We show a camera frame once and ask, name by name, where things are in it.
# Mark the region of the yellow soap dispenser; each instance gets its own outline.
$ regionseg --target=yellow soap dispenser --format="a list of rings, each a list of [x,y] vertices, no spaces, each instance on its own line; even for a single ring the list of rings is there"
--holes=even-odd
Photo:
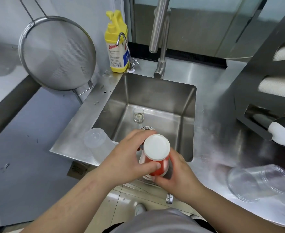
[[[119,33],[123,32],[127,37],[127,26],[123,22],[121,11],[107,11],[106,15],[110,19],[105,32],[105,41],[108,49],[110,67],[113,72],[123,73],[129,65],[129,51],[124,43],[123,36],[120,38],[120,44],[117,46]]]

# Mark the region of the mesh strainer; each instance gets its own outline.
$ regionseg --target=mesh strainer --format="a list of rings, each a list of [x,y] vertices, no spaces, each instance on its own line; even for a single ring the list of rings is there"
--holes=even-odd
[[[71,90],[86,84],[96,63],[94,44],[77,23],[60,16],[32,19],[19,40],[19,56],[25,70],[42,86]]]

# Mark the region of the black rubber strip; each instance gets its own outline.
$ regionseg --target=black rubber strip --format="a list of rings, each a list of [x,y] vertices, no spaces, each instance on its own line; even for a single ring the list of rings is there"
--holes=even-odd
[[[158,52],[153,54],[150,53],[149,46],[131,42],[129,42],[129,50],[131,52],[131,57],[150,60],[154,62],[158,61],[161,52],[161,48],[159,48]],[[207,55],[200,55],[181,50],[167,49],[166,56],[173,59],[201,63],[209,66],[220,67],[223,69],[226,69],[227,67],[226,59]]]

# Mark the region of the stainless steel sink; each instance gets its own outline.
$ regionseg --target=stainless steel sink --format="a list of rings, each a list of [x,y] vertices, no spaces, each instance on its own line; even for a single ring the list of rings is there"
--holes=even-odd
[[[103,129],[111,140],[120,142],[133,129],[150,126],[189,162],[193,159],[195,98],[195,86],[124,73],[93,128]],[[141,124],[133,120],[136,107],[145,110]]]

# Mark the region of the forearm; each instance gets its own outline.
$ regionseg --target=forearm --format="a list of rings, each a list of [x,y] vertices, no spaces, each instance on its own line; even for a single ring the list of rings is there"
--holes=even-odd
[[[22,232],[83,233],[111,188],[96,168]]]
[[[221,233],[285,233],[285,228],[277,226],[232,203],[216,192],[205,188],[199,196],[190,201],[214,228]]]

